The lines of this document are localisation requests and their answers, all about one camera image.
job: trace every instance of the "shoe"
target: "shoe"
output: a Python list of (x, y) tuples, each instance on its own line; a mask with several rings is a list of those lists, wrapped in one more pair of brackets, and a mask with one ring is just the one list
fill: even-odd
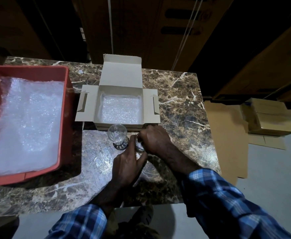
[(152, 217), (153, 217), (153, 206), (143, 205), (134, 213), (129, 223), (134, 225), (143, 223), (144, 225), (148, 226), (152, 221)]

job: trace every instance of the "marble countertop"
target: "marble countertop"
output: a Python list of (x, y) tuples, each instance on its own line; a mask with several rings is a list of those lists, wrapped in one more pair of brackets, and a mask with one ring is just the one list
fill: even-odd
[[(74, 91), (83, 84), (98, 85), (102, 65), (8, 57), (6, 65), (65, 65)], [(161, 126), (172, 142), (203, 167), (220, 173), (196, 74), (142, 69), (144, 88), (157, 89)], [(111, 179), (116, 150), (106, 132), (74, 123), (73, 162), (26, 182), (0, 186), (0, 216), (67, 211), (84, 205)], [(182, 196), (172, 172), (150, 156), (124, 206), (180, 203)]]

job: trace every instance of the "shirt sleeve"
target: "shirt sleeve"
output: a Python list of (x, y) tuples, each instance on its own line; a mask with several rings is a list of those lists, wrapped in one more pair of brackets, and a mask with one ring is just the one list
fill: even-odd
[(291, 238), (278, 222), (211, 169), (199, 169), (181, 183), (189, 217), (209, 238)]
[(107, 218), (98, 206), (83, 205), (64, 213), (46, 238), (100, 238)]

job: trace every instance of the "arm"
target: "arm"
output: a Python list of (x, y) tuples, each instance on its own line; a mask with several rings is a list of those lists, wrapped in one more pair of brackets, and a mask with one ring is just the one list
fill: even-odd
[(174, 146), (164, 128), (148, 126), (138, 139), (161, 158), (181, 184), (189, 217), (196, 217), (209, 238), (291, 238), (273, 217), (245, 199), (233, 185), (204, 169)]
[(64, 213), (46, 238), (100, 238), (107, 218), (123, 201), (126, 190), (138, 179), (147, 159), (144, 152), (137, 160), (135, 135), (127, 149), (113, 160), (112, 179), (87, 205)]

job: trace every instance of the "bubble wrap lining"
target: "bubble wrap lining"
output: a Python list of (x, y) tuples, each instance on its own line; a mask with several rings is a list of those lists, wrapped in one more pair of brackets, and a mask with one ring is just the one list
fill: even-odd
[(1, 77), (0, 175), (57, 162), (64, 83)]
[(98, 118), (101, 123), (141, 124), (142, 100), (140, 96), (101, 95)]

